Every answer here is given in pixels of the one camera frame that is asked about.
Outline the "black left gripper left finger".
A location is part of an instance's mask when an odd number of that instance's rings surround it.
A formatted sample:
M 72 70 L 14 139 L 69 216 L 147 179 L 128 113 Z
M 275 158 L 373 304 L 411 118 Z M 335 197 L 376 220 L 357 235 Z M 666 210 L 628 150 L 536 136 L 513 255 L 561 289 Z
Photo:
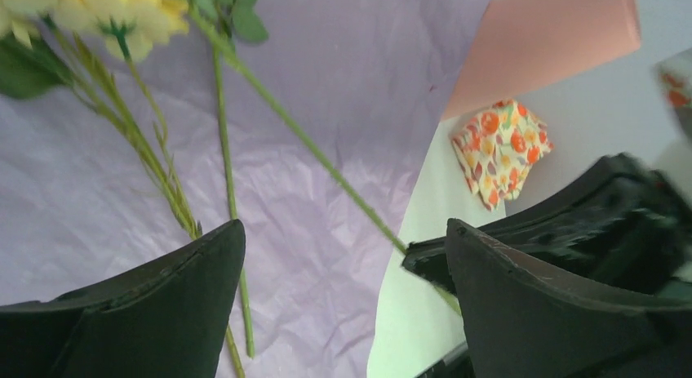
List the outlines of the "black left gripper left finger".
M 232 220 L 54 300 L 4 305 L 2 376 L 214 376 L 245 252 Z

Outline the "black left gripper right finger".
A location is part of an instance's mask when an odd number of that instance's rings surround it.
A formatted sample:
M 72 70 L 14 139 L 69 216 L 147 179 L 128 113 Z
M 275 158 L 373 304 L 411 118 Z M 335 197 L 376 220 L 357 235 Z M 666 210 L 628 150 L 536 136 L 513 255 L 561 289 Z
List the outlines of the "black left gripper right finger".
M 690 302 L 581 277 L 458 219 L 445 249 L 476 376 L 690 376 Z

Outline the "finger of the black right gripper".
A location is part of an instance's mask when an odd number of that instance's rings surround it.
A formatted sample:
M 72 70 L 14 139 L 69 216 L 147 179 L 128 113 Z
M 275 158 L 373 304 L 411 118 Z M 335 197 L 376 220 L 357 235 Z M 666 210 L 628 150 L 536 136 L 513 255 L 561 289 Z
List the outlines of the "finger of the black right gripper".
M 612 287 L 691 293 L 691 206 L 663 171 L 626 153 L 599 158 L 551 197 L 479 230 Z

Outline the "pink purple wrapping paper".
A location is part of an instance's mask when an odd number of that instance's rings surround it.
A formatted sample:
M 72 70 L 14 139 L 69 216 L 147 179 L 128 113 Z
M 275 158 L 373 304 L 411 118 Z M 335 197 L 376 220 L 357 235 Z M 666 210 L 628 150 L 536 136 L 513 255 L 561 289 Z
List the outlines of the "pink purple wrapping paper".
M 491 0 L 258 0 L 237 53 L 392 229 Z M 139 64 L 193 211 L 228 220 L 206 38 Z M 364 377 L 392 245 L 234 69 L 228 135 L 256 354 L 249 377 Z M 189 241 L 132 147 L 66 87 L 1 99 L 1 302 L 48 301 Z

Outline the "peach flower stem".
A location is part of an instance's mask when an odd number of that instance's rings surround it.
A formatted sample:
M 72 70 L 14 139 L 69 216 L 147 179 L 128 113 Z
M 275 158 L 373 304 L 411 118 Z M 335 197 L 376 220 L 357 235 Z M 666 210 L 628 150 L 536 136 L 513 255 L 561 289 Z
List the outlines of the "peach flower stem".
M 227 114 L 225 108 L 225 96 L 224 96 L 224 75 L 221 66 L 221 55 L 217 47 L 211 47 L 212 61 L 213 61 L 213 73 L 215 76 L 215 87 L 216 87 L 216 99 L 217 99 L 217 120 L 220 135 L 220 148 L 222 153 L 222 159 L 224 164 L 224 177 L 226 183 L 227 191 L 227 205 L 228 214 L 231 220 L 236 220 L 238 218 L 237 213 L 237 200 L 235 196 L 234 180 L 233 180 L 233 168 L 231 162 L 231 152 L 230 143 L 228 138 L 228 123 Z M 245 267 L 242 267 L 238 290 L 240 291 L 241 306 L 242 306 L 242 316 L 245 328 L 246 337 L 246 355 L 249 358 L 255 357 L 255 342 L 254 342 L 254 332 L 251 318 L 251 308 L 249 301 L 249 293 L 247 289 L 247 280 Z

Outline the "yellow flower bunch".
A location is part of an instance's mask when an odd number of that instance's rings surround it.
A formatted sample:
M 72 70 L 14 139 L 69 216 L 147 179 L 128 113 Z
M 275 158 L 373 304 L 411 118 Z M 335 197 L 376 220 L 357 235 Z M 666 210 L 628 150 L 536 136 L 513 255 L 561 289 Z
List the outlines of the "yellow flower bunch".
M 166 115 L 142 78 L 153 49 L 194 23 L 189 0 L 1 0 L 1 308 L 95 283 L 115 260 L 100 247 L 137 221 L 113 144 L 133 148 L 189 236 L 203 231 L 169 150 Z

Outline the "white flower stem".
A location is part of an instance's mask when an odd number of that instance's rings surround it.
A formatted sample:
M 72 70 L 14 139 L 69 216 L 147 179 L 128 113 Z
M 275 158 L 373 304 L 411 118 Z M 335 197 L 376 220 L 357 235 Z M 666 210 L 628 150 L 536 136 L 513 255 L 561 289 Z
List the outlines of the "white flower stem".
M 189 0 L 191 20 L 378 231 L 397 229 L 490 0 Z

